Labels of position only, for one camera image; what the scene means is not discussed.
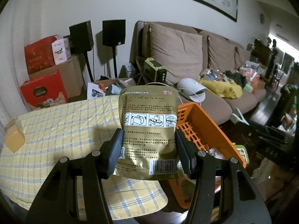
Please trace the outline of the blue clothes clip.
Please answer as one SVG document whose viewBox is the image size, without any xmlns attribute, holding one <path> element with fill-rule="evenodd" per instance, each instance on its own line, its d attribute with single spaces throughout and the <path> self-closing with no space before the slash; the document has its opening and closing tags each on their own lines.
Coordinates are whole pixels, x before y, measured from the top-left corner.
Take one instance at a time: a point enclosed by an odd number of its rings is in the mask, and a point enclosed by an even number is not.
<svg viewBox="0 0 299 224">
<path fill-rule="evenodd" d="M 243 123 L 249 125 L 249 123 L 246 121 L 243 114 L 238 108 L 233 109 L 233 113 L 230 115 L 229 119 L 233 124 Z"/>
</svg>

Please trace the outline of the tan boxed packet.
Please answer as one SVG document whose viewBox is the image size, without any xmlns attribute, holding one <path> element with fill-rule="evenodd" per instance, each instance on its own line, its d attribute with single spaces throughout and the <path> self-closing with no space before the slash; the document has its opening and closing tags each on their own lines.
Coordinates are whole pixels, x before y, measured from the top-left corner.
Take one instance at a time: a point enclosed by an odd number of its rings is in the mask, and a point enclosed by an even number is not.
<svg viewBox="0 0 299 224">
<path fill-rule="evenodd" d="M 4 128 L 4 143 L 13 152 L 17 152 L 25 143 L 25 135 L 19 118 L 13 118 Z"/>
</svg>

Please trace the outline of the olive card packet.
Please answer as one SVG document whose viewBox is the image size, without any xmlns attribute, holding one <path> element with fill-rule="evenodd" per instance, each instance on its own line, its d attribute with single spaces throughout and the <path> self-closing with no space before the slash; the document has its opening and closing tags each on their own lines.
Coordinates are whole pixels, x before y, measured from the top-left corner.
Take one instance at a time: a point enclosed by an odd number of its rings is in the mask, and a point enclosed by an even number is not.
<svg viewBox="0 0 299 224">
<path fill-rule="evenodd" d="M 115 175 L 160 181 L 184 176 L 175 145 L 178 91 L 165 85 L 138 85 L 119 95 L 123 134 Z"/>
</svg>

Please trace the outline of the green frog container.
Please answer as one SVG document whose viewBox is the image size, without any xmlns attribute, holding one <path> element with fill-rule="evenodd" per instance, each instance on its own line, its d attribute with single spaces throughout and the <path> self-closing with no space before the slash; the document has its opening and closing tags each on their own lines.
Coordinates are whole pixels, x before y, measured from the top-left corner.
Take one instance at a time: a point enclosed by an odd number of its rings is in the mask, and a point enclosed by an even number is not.
<svg viewBox="0 0 299 224">
<path fill-rule="evenodd" d="M 248 153 L 246 148 L 243 145 L 235 145 L 235 148 L 240 153 L 240 155 L 244 158 L 246 165 L 250 163 Z"/>
</svg>

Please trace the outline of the brown sofa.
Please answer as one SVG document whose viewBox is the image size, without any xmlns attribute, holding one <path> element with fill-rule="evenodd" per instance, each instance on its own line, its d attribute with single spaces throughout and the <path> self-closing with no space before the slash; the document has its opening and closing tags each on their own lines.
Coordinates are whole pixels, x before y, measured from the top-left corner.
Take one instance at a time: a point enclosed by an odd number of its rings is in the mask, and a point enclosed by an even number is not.
<svg viewBox="0 0 299 224">
<path fill-rule="evenodd" d="M 144 62 L 147 58 L 152 58 L 150 51 L 150 27 L 151 23 L 157 23 L 165 27 L 173 28 L 176 30 L 184 31 L 187 33 L 199 34 L 203 37 L 202 52 L 203 52 L 203 69 L 200 72 L 199 78 L 212 81 L 225 81 L 228 82 L 232 79 L 236 84 L 240 85 L 243 90 L 243 95 L 238 99 L 221 98 L 208 89 L 205 91 L 206 98 L 202 103 L 198 103 L 207 114 L 217 123 L 223 124 L 228 121 L 230 115 L 233 113 L 233 109 L 238 108 L 241 113 L 245 114 L 253 110 L 266 96 L 266 90 L 264 84 L 260 81 L 259 75 L 247 76 L 246 74 L 246 61 L 238 70 L 231 69 L 225 72 L 219 70 L 213 70 L 208 65 L 208 37 L 215 36 L 219 39 L 227 41 L 235 47 L 243 48 L 242 45 L 235 43 L 225 37 L 211 33 L 205 30 L 199 30 L 194 27 L 184 26 L 166 22 L 143 22 L 138 21 L 135 26 L 136 41 L 134 57 L 135 62 L 141 70 L 144 70 Z M 166 84 L 177 88 L 176 84 L 171 84 L 167 80 Z M 179 94 L 180 103 L 193 102 Z"/>
</svg>

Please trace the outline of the yellow checked tablecloth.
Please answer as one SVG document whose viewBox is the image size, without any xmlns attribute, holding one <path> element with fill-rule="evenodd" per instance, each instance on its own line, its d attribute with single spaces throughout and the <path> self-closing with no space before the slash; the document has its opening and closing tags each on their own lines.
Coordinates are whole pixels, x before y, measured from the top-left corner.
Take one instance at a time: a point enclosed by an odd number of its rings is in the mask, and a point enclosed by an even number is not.
<svg viewBox="0 0 299 224">
<path fill-rule="evenodd" d="M 29 209 L 44 180 L 63 156 L 85 157 L 111 139 L 120 127 L 119 99 L 106 96 L 63 104 L 19 116 L 25 144 L 1 152 L 1 191 Z M 168 199 L 157 181 L 140 181 L 113 175 L 102 182 L 114 220 L 161 210 Z"/>
</svg>

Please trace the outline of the yellow cloth on sofa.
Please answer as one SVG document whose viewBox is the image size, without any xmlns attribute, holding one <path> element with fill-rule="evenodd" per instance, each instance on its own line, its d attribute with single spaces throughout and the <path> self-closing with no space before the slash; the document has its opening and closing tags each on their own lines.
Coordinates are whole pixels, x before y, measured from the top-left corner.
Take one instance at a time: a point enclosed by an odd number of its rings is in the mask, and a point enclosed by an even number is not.
<svg viewBox="0 0 299 224">
<path fill-rule="evenodd" d="M 232 79 L 229 79 L 228 82 L 225 82 L 205 80 L 200 78 L 198 79 L 198 82 L 221 98 L 238 99 L 243 95 L 242 87 L 236 84 Z"/>
</svg>

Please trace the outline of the orange plastic basket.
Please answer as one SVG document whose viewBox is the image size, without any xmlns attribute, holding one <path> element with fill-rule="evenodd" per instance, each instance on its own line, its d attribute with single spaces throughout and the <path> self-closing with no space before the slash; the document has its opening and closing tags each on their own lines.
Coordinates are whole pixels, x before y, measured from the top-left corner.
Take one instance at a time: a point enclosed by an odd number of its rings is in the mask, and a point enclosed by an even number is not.
<svg viewBox="0 0 299 224">
<path fill-rule="evenodd" d="M 180 128 L 186 138 L 197 146 L 199 150 L 210 151 L 217 149 L 224 159 L 236 157 L 243 167 L 246 161 L 237 151 L 233 143 L 197 103 L 185 103 L 178 107 L 177 128 Z M 191 188 L 195 181 L 186 176 L 169 180 L 170 187 L 180 207 L 188 209 L 191 204 Z"/>
</svg>

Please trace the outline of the far beige cushion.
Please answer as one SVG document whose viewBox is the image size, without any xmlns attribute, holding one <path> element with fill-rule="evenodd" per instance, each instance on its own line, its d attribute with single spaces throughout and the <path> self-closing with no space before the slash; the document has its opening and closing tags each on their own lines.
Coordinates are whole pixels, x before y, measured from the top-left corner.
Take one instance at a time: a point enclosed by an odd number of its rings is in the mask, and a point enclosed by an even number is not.
<svg viewBox="0 0 299 224">
<path fill-rule="evenodd" d="M 246 63 L 246 61 L 249 61 L 250 54 L 250 51 L 236 46 L 234 53 L 235 69 L 238 70 L 243 64 Z"/>
</svg>

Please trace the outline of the white nail lamp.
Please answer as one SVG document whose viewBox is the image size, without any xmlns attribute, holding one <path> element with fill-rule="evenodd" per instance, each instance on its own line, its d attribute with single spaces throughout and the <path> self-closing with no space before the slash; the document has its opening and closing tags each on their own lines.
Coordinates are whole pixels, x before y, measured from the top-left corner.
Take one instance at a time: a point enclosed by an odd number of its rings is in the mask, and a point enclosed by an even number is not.
<svg viewBox="0 0 299 224">
<path fill-rule="evenodd" d="M 202 103 L 206 94 L 207 88 L 191 78 L 183 78 L 177 83 L 179 93 L 190 101 Z"/>
</svg>

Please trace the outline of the middle beige cushion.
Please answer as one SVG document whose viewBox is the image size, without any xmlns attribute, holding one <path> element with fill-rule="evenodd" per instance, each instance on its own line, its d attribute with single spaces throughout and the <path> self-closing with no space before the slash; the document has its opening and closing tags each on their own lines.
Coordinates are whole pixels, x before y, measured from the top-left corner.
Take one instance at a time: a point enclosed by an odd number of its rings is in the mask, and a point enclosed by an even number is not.
<svg viewBox="0 0 299 224">
<path fill-rule="evenodd" d="M 208 65 L 210 69 L 225 72 L 235 67 L 235 46 L 215 36 L 208 37 Z"/>
</svg>

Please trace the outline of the red collection gift box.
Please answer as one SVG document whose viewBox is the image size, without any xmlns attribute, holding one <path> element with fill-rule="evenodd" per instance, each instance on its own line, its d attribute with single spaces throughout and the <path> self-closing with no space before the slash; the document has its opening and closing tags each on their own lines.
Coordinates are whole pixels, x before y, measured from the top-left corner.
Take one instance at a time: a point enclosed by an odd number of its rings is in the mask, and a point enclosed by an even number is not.
<svg viewBox="0 0 299 224">
<path fill-rule="evenodd" d="M 31 111 L 68 102 L 68 95 L 59 70 L 25 81 L 20 90 Z"/>
</svg>

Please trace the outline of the brown cardboard box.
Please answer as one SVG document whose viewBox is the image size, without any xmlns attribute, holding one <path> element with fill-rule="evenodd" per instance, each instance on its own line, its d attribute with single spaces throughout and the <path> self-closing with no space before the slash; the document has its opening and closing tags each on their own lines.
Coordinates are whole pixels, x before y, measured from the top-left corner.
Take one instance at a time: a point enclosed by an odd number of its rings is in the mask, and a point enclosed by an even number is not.
<svg viewBox="0 0 299 224">
<path fill-rule="evenodd" d="M 54 72 L 55 70 L 59 70 L 60 72 L 68 97 L 73 98 L 79 96 L 82 92 L 84 80 L 78 55 L 72 55 L 66 62 L 33 73 L 29 75 L 29 79 L 35 79 Z"/>
</svg>

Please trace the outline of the large beige cushion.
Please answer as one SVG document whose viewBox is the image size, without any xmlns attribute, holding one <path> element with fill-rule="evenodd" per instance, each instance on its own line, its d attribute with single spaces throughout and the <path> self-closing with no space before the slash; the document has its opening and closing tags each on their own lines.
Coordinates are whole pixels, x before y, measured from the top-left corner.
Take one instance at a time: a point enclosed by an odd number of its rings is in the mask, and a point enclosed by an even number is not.
<svg viewBox="0 0 299 224">
<path fill-rule="evenodd" d="M 201 35 L 151 23 L 149 36 L 151 56 L 166 68 L 169 83 L 176 84 L 183 78 L 199 78 L 203 69 Z"/>
</svg>

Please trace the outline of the red gift box upper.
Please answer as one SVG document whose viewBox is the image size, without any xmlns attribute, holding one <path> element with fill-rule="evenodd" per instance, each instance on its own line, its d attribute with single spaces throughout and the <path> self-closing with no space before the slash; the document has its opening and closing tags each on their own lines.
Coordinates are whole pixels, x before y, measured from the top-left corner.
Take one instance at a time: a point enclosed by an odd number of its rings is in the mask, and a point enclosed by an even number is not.
<svg viewBox="0 0 299 224">
<path fill-rule="evenodd" d="M 24 47 L 28 74 L 33 74 L 55 65 L 52 43 L 56 40 L 56 36 L 49 36 Z"/>
</svg>

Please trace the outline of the green black power station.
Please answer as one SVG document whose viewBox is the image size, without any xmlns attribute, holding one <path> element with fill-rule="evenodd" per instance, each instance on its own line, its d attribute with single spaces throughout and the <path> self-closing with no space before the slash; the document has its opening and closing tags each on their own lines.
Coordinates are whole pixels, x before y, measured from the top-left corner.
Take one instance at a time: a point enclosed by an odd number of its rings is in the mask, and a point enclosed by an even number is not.
<svg viewBox="0 0 299 224">
<path fill-rule="evenodd" d="M 153 58 L 145 60 L 144 72 L 153 82 L 164 83 L 166 81 L 166 68 Z"/>
</svg>

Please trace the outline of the small pink white box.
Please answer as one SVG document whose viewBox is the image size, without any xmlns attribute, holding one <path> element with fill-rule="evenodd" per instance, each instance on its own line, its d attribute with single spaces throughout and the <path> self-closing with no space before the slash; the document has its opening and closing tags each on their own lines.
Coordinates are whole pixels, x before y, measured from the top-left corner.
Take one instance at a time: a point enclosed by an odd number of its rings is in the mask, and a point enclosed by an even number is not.
<svg viewBox="0 0 299 224">
<path fill-rule="evenodd" d="M 57 39 L 52 43 L 53 58 L 56 65 L 66 62 L 70 57 L 70 45 L 67 38 Z"/>
</svg>

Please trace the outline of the left black speaker on stand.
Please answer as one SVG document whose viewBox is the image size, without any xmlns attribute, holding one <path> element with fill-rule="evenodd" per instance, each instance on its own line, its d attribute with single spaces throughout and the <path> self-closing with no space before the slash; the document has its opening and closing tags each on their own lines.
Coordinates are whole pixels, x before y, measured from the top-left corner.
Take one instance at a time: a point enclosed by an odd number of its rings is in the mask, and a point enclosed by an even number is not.
<svg viewBox="0 0 299 224">
<path fill-rule="evenodd" d="M 92 34 L 91 21 L 82 22 L 69 27 L 71 47 L 73 54 L 83 54 L 88 69 L 90 81 L 94 81 L 92 70 L 90 67 L 88 52 L 93 50 L 94 40 Z"/>
</svg>

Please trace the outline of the black speaker on stand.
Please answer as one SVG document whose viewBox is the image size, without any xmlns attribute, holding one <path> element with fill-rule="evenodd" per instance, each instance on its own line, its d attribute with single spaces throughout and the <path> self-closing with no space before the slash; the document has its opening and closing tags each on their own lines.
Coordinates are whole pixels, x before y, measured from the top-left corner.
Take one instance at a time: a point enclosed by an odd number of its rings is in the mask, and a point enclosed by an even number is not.
<svg viewBox="0 0 299 224">
<path fill-rule="evenodd" d="M 113 70 L 115 78 L 118 77 L 116 47 L 124 45 L 126 39 L 126 20 L 102 21 L 102 45 L 112 48 Z"/>
<path fill-rule="evenodd" d="M 90 81 L 94 81 L 92 70 L 90 67 L 88 52 L 93 50 L 94 40 L 92 34 L 91 21 L 82 22 L 69 27 L 71 47 L 73 54 L 83 54 L 88 69 Z"/>
</svg>

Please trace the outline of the right black speaker on stand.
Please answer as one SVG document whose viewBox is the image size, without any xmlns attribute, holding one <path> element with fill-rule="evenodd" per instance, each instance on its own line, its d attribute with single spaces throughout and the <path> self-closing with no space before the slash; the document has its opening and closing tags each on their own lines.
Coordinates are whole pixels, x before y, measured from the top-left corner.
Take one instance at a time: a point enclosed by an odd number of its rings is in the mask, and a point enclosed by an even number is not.
<svg viewBox="0 0 299 224">
<path fill-rule="evenodd" d="M 118 77 L 116 47 L 124 45 L 126 39 L 126 20 L 102 21 L 102 45 L 112 48 L 113 70 L 115 78 Z"/>
</svg>

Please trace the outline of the white curtain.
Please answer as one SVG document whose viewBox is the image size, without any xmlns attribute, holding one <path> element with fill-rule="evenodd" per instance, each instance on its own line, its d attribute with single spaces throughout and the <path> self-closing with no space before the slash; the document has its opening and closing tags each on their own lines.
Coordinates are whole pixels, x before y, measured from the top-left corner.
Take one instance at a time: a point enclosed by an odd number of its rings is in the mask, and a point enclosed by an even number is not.
<svg viewBox="0 0 299 224">
<path fill-rule="evenodd" d="M 24 57 L 23 14 L 16 4 L 1 14 L 1 126 L 27 113 L 20 86 L 28 79 Z"/>
</svg>

